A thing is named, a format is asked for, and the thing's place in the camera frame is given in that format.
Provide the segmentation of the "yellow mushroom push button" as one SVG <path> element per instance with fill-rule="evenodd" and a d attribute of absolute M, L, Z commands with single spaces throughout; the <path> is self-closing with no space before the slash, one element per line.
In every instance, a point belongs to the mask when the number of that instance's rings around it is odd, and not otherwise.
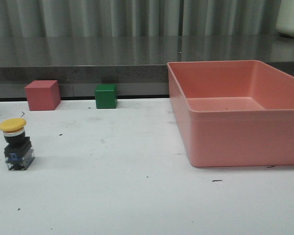
<path fill-rule="evenodd" d="M 27 170 L 35 159 L 30 137 L 25 135 L 25 125 L 23 118 L 11 118 L 0 123 L 0 130 L 8 143 L 4 148 L 8 170 Z"/>

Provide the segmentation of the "green cube block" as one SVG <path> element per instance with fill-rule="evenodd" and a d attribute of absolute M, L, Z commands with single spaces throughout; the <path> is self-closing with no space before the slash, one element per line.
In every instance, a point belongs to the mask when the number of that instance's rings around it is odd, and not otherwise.
<path fill-rule="evenodd" d="M 97 109 L 115 109 L 117 107 L 117 86 L 115 84 L 99 84 L 95 89 Z"/>

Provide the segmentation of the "grey stone counter ledge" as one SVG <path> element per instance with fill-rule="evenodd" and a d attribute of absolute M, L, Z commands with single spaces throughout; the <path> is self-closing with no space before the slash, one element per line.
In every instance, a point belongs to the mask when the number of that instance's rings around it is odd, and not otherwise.
<path fill-rule="evenodd" d="M 0 100 L 25 99 L 34 80 L 56 80 L 64 99 L 98 84 L 124 98 L 168 97 L 168 62 L 260 60 L 294 76 L 294 38 L 280 35 L 0 37 Z"/>

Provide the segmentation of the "pink plastic bin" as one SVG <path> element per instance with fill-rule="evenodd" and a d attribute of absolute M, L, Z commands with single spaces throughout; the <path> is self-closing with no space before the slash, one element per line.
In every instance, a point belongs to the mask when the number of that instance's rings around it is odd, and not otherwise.
<path fill-rule="evenodd" d="M 257 60 L 169 62 L 191 165 L 294 165 L 294 77 Z"/>

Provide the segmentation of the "pink cube block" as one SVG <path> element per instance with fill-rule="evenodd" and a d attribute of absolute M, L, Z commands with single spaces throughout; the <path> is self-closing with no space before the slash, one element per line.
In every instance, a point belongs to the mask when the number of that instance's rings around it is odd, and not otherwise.
<path fill-rule="evenodd" d="M 24 90 L 30 111 L 55 110 L 61 102 L 57 80 L 35 80 Z"/>

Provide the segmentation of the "white appliance in background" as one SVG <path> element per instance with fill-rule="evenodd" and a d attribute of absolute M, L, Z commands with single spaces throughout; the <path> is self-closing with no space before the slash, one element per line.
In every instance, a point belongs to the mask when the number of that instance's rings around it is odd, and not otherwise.
<path fill-rule="evenodd" d="M 282 0 L 276 21 L 279 34 L 294 38 L 294 0 Z"/>

